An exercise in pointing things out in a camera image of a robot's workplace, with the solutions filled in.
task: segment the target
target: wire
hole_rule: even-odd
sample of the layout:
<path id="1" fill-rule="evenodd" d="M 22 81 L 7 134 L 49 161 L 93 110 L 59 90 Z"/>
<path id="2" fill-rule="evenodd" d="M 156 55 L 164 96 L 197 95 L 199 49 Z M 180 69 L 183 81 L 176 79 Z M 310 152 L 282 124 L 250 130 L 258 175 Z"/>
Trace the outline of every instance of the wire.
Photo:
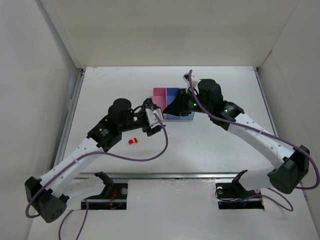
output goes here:
<path id="1" fill-rule="evenodd" d="M 137 106 L 137 107 L 136 107 L 135 109 L 133 109 L 132 111 L 135 112 L 135 111 L 137 111 L 137 110 L 140 109 L 140 108 L 142 108 L 142 105 Z"/>
<path id="2" fill-rule="evenodd" d="M 82 221 L 80 230 L 79 230 L 78 235 L 76 236 L 76 239 L 75 239 L 75 240 L 78 240 L 78 238 L 80 237 L 80 234 L 81 234 L 81 232 L 82 232 L 82 229 L 84 228 L 85 222 L 86 222 L 86 220 L 87 220 L 88 212 L 89 212 L 89 203 L 88 203 L 88 201 L 85 200 L 85 199 L 84 199 L 84 202 L 85 202 L 85 205 L 86 205 L 85 214 L 84 214 L 84 218 L 83 218 L 83 221 Z M 61 222 L 61 224 L 60 224 L 59 233 L 58 233 L 59 240 L 62 240 L 62 238 L 61 238 L 62 226 L 64 225 L 64 222 L 66 221 L 67 217 L 68 217 L 72 212 L 73 212 L 73 210 L 71 210 L 70 212 L 68 212 L 67 215 L 65 215 L 64 219 L 62 220 L 62 222 Z"/>
<path id="3" fill-rule="evenodd" d="M 232 125 L 236 125 L 236 126 L 239 126 L 239 127 L 242 127 L 242 128 L 246 128 L 246 129 L 250 129 L 254 132 L 257 132 L 257 133 L 261 133 L 262 135 L 265 135 L 269 138 L 272 138 L 272 139 L 276 139 L 278 141 L 281 141 L 285 144 L 288 144 L 290 145 L 291 147 L 293 147 L 295 150 L 297 150 L 298 152 L 302 153 L 303 155 L 305 155 L 310 163 L 312 164 L 313 168 L 314 168 L 314 171 L 315 171 L 315 177 L 316 177 L 316 180 L 315 180 L 315 184 L 313 186 L 308 186 L 308 187 L 300 187 L 300 186 L 297 186 L 295 187 L 296 189 L 302 189 L 302 190 L 312 190 L 312 189 L 315 189 L 319 186 L 319 183 L 320 183 L 320 174 L 319 174 L 319 170 L 317 168 L 317 165 L 315 163 L 315 161 L 312 159 L 312 157 L 306 152 L 304 151 L 303 149 L 301 149 L 300 147 L 298 147 L 297 145 L 287 141 L 286 139 L 283 139 L 281 137 L 278 137 L 278 136 L 275 136 L 275 135 L 272 135 L 270 133 L 267 133 L 267 132 L 264 132 L 264 131 L 261 131 L 260 129 L 257 129 L 257 128 L 254 128 L 252 126 L 248 126 L 248 125 L 245 125 L 245 124 L 241 124 L 241 123 L 238 123 L 238 122 L 234 122 L 234 121 L 229 121 L 229 120 L 226 120 L 226 119 L 223 119 L 223 118 L 220 118 L 220 117 L 216 117 L 214 115 L 212 115 L 210 112 L 208 112 L 204 106 L 202 106 L 202 104 L 200 103 L 200 101 L 198 100 L 197 96 L 196 96 L 196 93 L 195 93 L 195 90 L 194 90 L 194 87 L 193 87 L 193 84 L 192 84 L 192 78 L 191 78 L 191 74 L 192 74 L 192 70 L 189 71 L 188 73 L 188 80 L 189 80 L 189 84 L 190 84 L 190 90 L 191 90 L 191 93 L 193 95 L 193 98 L 194 100 L 196 101 L 196 103 L 198 104 L 198 106 L 200 107 L 200 109 L 206 113 L 210 118 L 216 120 L 216 121 L 220 121 L 220 122 L 223 122 L 223 123 L 227 123 L 227 124 L 232 124 Z"/>
<path id="4" fill-rule="evenodd" d="M 109 202 L 110 210 L 112 210 L 112 206 L 113 206 L 113 204 L 114 204 L 114 200 L 115 200 L 116 194 L 117 194 L 116 190 L 113 190 L 113 192 L 112 192 L 112 198 L 110 199 L 110 202 Z"/>
<path id="5" fill-rule="evenodd" d="M 196 95 L 198 96 L 198 95 L 199 95 L 199 92 L 197 91 L 197 89 L 193 88 L 193 90 L 196 92 Z M 188 87 L 187 92 L 191 93 L 190 87 Z"/>
<path id="6" fill-rule="evenodd" d="M 294 207 L 292 206 L 291 202 L 285 196 L 283 196 L 281 193 L 273 190 L 272 188 L 267 188 L 267 189 L 272 191 L 272 192 L 274 192 L 274 193 L 276 193 L 276 194 L 278 194 L 280 197 L 282 197 L 289 204 L 290 208 L 287 208 L 286 206 L 283 206 L 281 203 L 279 203 L 278 201 L 274 200 L 273 198 L 271 198 L 271 197 L 269 197 L 267 195 L 258 194 L 258 193 L 254 192 L 254 191 L 252 192 L 252 193 L 254 193 L 254 195 L 248 196 L 246 198 L 241 198 L 241 199 L 238 199 L 238 200 L 235 200 L 235 198 L 232 199 L 232 200 L 223 200 L 223 199 L 220 199 L 220 198 L 217 197 L 217 190 L 215 190 L 215 197 L 217 199 L 219 199 L 220 201 L 223 201 L 223 202 L 225 202 L 227 204 L 241 203 L 241 202 L 243 202 L 245 200 L 248 201 L 249 199 L 257 198 L 257 197 L 259 197 L 260 200 L 263 201 L 262 197 L 265 197 L 265 198 L 271 200 L 272 202 L 274 202 L 276 205 L 280 206 L 281 208 L 283 208 L 283 209 L 285 209 L 285 210 L 287 210 L 289 212 L 293 212 L 294 211 Z"/>
<path id="7" fill-rule="evenodd" d="M 158 117 L 157 114 L 154 114 L 154 116 L 156 117 L 156 119 L 158 120 L 159 124 L 161 125 L 162 129 L 163 129 L 163 133 L 164 133 L 164 137 L 165 137 L 165 146 L 163 148 L 163 150 L 158 153 L 156 156 L 150 157 L 150 158 L 146 158 L 146 159 L 135 159 L 135 158 L 130 158 L 130 157 L 126 157 L 126 156 L 119 156 L 113 153 L 109 153 L 109 152 L 101 152 L 101 151 L 93 151 L 93 152 L 89 152 L 86 153 L 84 155 L 79 156 L 76 160 L 80 161 L 81 159 L 84 159 L 88 156 L 92 156 L 92 155 L 108 155 L 114 158 L 118 158 L 118 159 L 123 159 L 123 160 L 127 160 L 127 161 L 133 161 L 133 162 L 148 162 L 151 160 L 154 160 L 158 157 L 160 157 L 162 154 L 164 154 L 164 152 L 167 150 L 168 148 L 168 143 L 169 143 L 169 139 L 168 139 L 168 134 L 166 131 L 166 128 L 164 126 L 164 124 L 162 123 L 162 121 L 160 120 L 160 118 Z M 29 209 L 32 206 L 33 202 L 37 199 L 37 197 L 39 197 L 39 195 L 46 189 L 46 187 L 48 187 L 54 180 L 56 180 L 61 174 L 63 174 L 66 170 L 68 170 L 69 168 L 71 168 L 74 164 L 76 163 L 76 161 L 71 162 L 69 165 L 67 165 L 65 168 L 63 168 L 60 172 L 58 172 L 52 179 L 50 179 L 45 185 L 43 185 L 39 191 L 37 191 L 34 196 L 30 199 L 28 205 L 25 208 L 25 215 L 27 218 L 29 219 L 34 219 L 40 216 L 40 214 L 36 214 L 36 215 L 30 215 L 29 214 Z"/>

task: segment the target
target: blue block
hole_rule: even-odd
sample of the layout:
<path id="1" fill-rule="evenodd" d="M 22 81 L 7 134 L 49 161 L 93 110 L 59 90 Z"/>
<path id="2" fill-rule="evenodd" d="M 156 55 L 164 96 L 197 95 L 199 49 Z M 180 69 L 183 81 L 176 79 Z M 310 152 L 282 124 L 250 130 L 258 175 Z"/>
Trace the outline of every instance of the blue block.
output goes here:
<path id="1" fill-rule="evenodd" d="M 166 88 L 166 96 L 177 96 L 179 92 L 179 88 L 178 87 L 167 87 Z"/>
<path id="2" fill-rule="evenodd" d="M 170 103 L 175 100 L 176 96 L 166 96 L 166 105 L 169 105 Z"/>
<path id="3" fill-rule="evenodd" d="M 165 119 L 166 119 L 166 120 L 180 120 L 181 117 L 180 117 L 180 116 L 173 116 L 173 115 L 171 115 L 171 114 L 166 114 L 166 115 L 165 115 Z"/>
<path id="4" fill-rule="evenodd" d="M 180 118 L 180 120 L 187 120 L 187 121 L 190 121 L 190 120 L 193 120 L 193 119 L 194 119 L 194 117 L 195 117 L 195 113 L 194 113 L 194 112 L 192 112 L 189 116 L 182 116 L 182 117 Z"/>

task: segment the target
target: white table surface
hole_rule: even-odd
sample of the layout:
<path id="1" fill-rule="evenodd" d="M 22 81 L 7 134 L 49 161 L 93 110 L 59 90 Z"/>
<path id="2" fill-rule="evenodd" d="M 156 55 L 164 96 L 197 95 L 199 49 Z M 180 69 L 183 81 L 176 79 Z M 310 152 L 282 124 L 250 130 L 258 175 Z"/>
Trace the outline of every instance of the white table surface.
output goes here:
<path id="1" fill-rule="evenodd" d="M 272 132 L 272 126 L 252 67 L 155 66 L 88 67 L 79 94 L 64 156 L 68 156 L 87 132 L 108 113 L 117 98 L 127 98 L 132 107 L 153 95 L 155 87 L 185 88 L 182 76 L 193 69 L 198 78 L 212 78 L 221 85 L 225 100 L 244 109 L 257 123 Z M 213 124 L 202 113 L 193 121 L 165 122 L 167 151 L 150 162 L 128 162 L 99 157 L 84 172 L 96 173 L 223 173 L 269 167 L 271 164 L 237 136 Z M 128 140 L 137 138 L 137 144 Z M 147 137 L 137 129 L 122 134 L 122 141 L 109 152 L 132 158 L 149 158 L 165 145 L 162 132 Z"/>
<path id="2" fill-rule="evenodd" d="M 293 212 L 264 199 L 265 210 L 219 210 L 213 180 L 131 180 L 127 210 L 90 210 L 79 240 L 318 240 L 301 190 L 288 195 Z M 263 193 L 285 204 L 273 192 Z M 62 228 L 74 240 L 85 211 Z M 64 215 L 47 224 L 33 220 L 28 240 L 57 240 Z"/>

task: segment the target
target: pink block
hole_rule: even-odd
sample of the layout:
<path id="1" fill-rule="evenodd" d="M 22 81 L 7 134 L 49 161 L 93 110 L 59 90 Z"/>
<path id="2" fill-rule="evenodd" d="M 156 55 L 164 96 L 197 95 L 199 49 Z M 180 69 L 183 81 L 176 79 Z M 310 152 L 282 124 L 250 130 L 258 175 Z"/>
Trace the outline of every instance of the pink block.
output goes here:
<path id="1" fill-rule="evenodd" d="M 153 103 L 156 104 L 158 107 L 161 108 L 163 111 L 166 108 L 166 96 L 153 96 L 152 99 Z"/>
<path id="2" fill-rule="evenodd" d="M 153 96 L 163 96 L 166 97 L 166 88 L 165 87 L 154 87 Z"/>

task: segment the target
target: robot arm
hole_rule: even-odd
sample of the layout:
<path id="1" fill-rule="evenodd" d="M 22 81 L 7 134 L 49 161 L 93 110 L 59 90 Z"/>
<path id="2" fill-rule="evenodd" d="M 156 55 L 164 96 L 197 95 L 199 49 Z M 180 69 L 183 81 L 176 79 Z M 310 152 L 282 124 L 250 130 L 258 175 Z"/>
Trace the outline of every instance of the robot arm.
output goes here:
<path id="1" fill-rule="evenodd" d="M 149 137 L 161 130 L 162 127 L 156 125 L 159 122 L 155 115 L 163 120 L 163 114 L 161 109 L 153 104 L 152 99 L 147 98 L 139 108 L 140 110 L 135 113 L 129 100 L 124 98 L 115 100 L 108 109 L 108 115 L 88 132 L 87 137 L 73 153 L 38 179 L 32 176 L 25 182 L 27 200 L 30 201 L 39 189 L 49 183 L 55 175 L 75 162 L 48 185 L 32 203 L 33 208 L 47 223 L 59 218 L 67 206 L 90 196 L 101 193 L 108 194 L 112 189 L 113 181 L 103 172 L 98 172 L 89 179 L 70 184 L 79 173 L 99 157 L 97 154 L 90 153 L 107 152 L 121 140 L 123 132 L 142 129 Z M 83 155 L 87 155 L 86 159 L 77 161 Z"/>
<path id="2" fill-rule="evenodd" d="M 188 74 L 183 78 L 189 83 Z M 267 132 L 252 120 L 241 107 L 233 102 L 224 100 L 220 85 L 213 79 L 200 80 L 197 83 L 197 88 L 198 100 L 212 115 L 220 119 L 260 129 L 261 132 Z M 187 116 L 192 112 L 202 113 L 203 111 L 196 103 L 189 88 L 187 90 L 180 89 L 172 103 L 163 110 L 163 113 L 174 116 Z M 227 188 L 230 192 L 241 193 L 260 188 L 274 187 L 282 193 L 290 194 L 308 173 L 309 160 L 289 145 L 262 135 L 260 134 L 261 132 L 258 133 L 213 118 L 210 118 L 210 120 L 224 130 L 246 141 L 272 164 L 272 167 L 265 169 L 241 171 L 232 182 L 223 185 L 224 191 Z M 301 148 L 308 154 L 310 153 L 306 147 L 301 146 Z"/>

